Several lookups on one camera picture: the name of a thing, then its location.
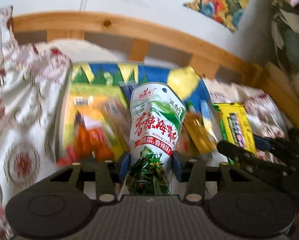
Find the metal tray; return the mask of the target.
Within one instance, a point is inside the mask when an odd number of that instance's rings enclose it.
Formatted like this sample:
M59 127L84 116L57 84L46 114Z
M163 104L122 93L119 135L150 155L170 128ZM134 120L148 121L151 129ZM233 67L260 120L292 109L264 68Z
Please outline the metal tray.
M68 86L67 86L66 91L65 91L65 95L67 94L68 90L69 90L69 80L68 80ZM201 104L202 104L202 103L209 103L209 102L210 102L210 100L209 100L209 101L202 101ZM100 104L97 106L97 109L100 110L100 106L101 106L102 103L100 103ZM130 112L129 104L130 104L130 103L127 102L127 106L125 106L125 107L126 107L126 108L128 109L128 111ZM63 123L63 116L64 116L64 113L65 113L65 112L64 112L63 104L62 104L62 111L61 111L61 116L60 116L60 125ZM92 125L101 125L101 126L103 127L104 132L105 132L105 135L106 135L107 140L108 140L109 147L111 148L111 150L112 150L113 153L114 153L114 156L115 156L115 159L114 159L114 160L119 159L119 157L122 155L123 152L129 152L129 153L130 153L130 151L124 151L124 150L123 150L123 147L121 146L121 144L120 144L120 142L119 142L117 136L114 134L114 132L112 131L112 129L111 129L111 127L109 126L109 124L105 121L105 118L104 118L104 121L103 121L103 122L97 122L96 120L92 119L91 117L88 117L88 116L85 115L85 114L83 114L83 116L85 117L85 124L86 124L89 128L90 128ZM66 149L65 149L65 150L62 149L61 143L60 143L60 149L61 149L61 152L60 152L60 155L59 155L59 159L60 159L61 157L64 157L64 156L66 155Z

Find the floral hanging fabric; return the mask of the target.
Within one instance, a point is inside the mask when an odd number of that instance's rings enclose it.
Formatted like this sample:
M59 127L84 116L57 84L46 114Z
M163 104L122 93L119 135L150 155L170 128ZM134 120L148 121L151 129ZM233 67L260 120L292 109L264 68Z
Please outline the floral hanging fabric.
M278 67L299 97L299 0L271 0L271 28Z

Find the white green seaweed snack bag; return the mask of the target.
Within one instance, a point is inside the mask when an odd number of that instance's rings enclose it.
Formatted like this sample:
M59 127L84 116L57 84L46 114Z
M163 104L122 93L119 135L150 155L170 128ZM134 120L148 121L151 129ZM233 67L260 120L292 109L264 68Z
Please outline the white green seaweed snack bag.
M166 84L148 82L133 90L130 100L130 168L125 180L135 196L167 195L186 107Z

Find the orange-red snack bag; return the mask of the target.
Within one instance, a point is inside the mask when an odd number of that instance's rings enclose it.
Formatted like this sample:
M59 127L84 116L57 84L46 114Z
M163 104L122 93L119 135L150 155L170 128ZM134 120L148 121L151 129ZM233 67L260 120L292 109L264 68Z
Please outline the orange-red snack bag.
M79 111L75 115L75 141L66 147L66 155L57 161L58 166L67 166L93 157L96 162L114 161L115 156L109 147L101 125L85 124L85 117Z

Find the green sausage stick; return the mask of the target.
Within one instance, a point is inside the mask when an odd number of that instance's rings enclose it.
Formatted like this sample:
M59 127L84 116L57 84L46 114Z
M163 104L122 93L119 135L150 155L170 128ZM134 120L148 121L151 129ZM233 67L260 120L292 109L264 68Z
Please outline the green sausage stick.
M196 113L195 107L191 101L186 102L186 109L189 113Z

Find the yellow snack packet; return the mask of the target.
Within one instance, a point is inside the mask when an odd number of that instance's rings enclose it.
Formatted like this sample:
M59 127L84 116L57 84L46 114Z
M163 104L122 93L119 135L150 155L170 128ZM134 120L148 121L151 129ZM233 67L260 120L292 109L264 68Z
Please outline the yellow snack packet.
M256 154L252 128L247 118L244 105L237 102L214 103L215 110L220 119L220 128L223 139L244 150Z

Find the dinosaur drawing paper liner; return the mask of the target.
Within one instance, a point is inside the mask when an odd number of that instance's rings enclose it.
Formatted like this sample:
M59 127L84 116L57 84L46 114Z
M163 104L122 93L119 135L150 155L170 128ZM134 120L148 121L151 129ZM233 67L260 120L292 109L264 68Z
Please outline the dinosaur drawing paper liner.
M75 114L103 122L97 106L109 98L119 98L127 106L120 82L134 81L141 85L161 82L170 86L184 103L190 102L201 111L201 102L209 101L210 95L203 79L191 67L176 69L152 67L135 63L77 63L72 67L69 90L63 101L63 123L60 125L62 149L75 142Z

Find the nut bar clear wrapper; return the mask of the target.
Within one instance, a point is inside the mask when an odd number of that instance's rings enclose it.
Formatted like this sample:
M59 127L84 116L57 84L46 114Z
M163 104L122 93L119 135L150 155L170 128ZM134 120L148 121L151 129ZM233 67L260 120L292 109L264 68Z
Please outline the nut bar clear wrapper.
M130 151L129 136L132 119L119 98L110 98L101 104L100 110L124 151Z

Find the blue paper sachet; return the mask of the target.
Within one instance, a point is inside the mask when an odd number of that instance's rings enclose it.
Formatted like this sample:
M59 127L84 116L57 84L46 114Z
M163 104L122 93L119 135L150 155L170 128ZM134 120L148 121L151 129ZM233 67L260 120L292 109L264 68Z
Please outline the blue paper sachet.
M120 89L123 92L124 97L126 98L128 103L130 103L133 90L135 90L138 85L139 84L135 81L119 82Z

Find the gold foil snack packet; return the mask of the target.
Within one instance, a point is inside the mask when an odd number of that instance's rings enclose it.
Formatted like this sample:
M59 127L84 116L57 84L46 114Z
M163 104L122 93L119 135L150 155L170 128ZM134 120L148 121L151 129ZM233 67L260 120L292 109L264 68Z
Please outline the gold foil snack packet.
M216 149L216 141L204 127L201 115L188 112L183 124L200 154L208 154Z

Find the white pillow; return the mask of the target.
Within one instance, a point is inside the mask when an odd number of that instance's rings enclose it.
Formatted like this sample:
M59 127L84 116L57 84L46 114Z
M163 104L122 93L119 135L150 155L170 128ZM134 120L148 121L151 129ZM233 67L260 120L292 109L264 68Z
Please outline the white pillow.
M128 62L128 56L111 51L86 40L58 39L42 43L40 49L57 48L72 62Z

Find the wooden bed rail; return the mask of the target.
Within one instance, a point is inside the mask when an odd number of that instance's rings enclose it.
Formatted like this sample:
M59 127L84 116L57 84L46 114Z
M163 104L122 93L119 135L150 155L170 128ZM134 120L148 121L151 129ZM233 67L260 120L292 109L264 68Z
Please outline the wooden bed rail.
M48 42L60 38L82 40L85 33L106 33L132 38L128 59L145 59L150 44L159 44L191 55L189 65L203 77L213 79L220 67L242 74L246 86L261 88L299 129L299 103L281 90L258 64L239 57L173 28L127 16L103 12L57 11L16 16L12 20L15 33L45 31Z

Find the floral satin bedspread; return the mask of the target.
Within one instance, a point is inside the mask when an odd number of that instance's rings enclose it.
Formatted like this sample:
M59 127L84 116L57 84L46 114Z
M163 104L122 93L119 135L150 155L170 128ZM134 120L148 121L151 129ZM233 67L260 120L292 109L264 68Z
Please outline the floral satin bedspread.
M82 162L58 166L60 116L73 63L58 49L18 45L12 7L0 9L0 220L16 239L286 239L288 194L221 164L217 193L98 203Z

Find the landscape wall drawing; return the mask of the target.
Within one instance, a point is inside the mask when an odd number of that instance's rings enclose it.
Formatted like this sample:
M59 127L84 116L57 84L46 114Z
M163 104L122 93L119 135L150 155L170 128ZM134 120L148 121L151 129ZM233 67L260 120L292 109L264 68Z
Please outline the landscape wall drawing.
M193 0L184 6L224 25L231 32L238 29L239 22L250 0Z

